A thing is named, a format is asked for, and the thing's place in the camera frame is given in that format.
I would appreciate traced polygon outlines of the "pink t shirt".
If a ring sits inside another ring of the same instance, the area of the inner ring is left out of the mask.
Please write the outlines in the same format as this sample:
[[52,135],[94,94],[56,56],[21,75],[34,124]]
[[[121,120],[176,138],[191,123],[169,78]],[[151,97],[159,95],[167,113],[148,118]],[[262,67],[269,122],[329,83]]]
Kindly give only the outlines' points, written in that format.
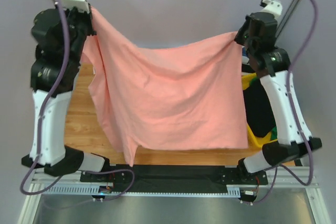
[[88,89],[112,147],[133,165],[137,148],[185,151],[248,147],[235,32],[185,46],[140,48],[96,9],[95,36],[81,60],[94,68]]

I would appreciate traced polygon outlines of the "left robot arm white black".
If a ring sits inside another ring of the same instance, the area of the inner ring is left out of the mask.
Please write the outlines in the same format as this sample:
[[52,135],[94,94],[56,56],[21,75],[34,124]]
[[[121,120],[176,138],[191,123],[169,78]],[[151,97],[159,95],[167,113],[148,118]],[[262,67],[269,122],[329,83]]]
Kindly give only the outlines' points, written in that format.
[[91,9],[58,7],[36,15],[31,35],[37,46],[30,72],[35,106],[34,140],[22,165],[53,177],[77,171],[92,172],[104,183],[110,178],[109,159],[85,153],[64,143],[66,116],[80,69],[80,58],[87,37],[96,31]]

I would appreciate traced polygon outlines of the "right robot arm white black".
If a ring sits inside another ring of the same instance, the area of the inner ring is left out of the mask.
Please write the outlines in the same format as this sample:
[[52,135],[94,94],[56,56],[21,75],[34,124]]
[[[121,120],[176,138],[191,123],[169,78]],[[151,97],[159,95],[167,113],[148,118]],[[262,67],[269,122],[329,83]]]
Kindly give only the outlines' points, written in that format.
[[245,46],[251,67],[266,91],[278,133],[276,141],[239,161],[236,177],[243,184],[250,183],[259,171],[306,155],[311,157],[322,147],[321,139],[311,135],[302,116],[288,54],[275,45],[277,25],[273,14],[252,13],[235,37],[236,43]]

